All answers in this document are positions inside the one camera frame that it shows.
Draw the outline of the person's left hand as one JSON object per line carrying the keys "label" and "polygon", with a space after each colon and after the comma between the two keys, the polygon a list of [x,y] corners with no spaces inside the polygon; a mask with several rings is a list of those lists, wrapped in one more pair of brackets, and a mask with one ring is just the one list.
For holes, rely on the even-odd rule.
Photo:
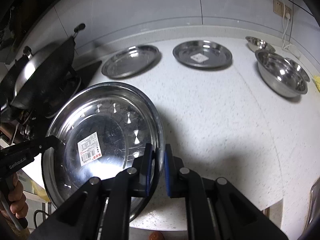
{"label": "person's left hand", "polygon": [[10,212],[17,219],[25,218],[28,213],[28,204],[26,203],[26,196],[23,193],[23,184],[19,181],[17,173],[12,176],[12,184],[14,185],[14,189],[8,195],[9,202],[11,202]]}

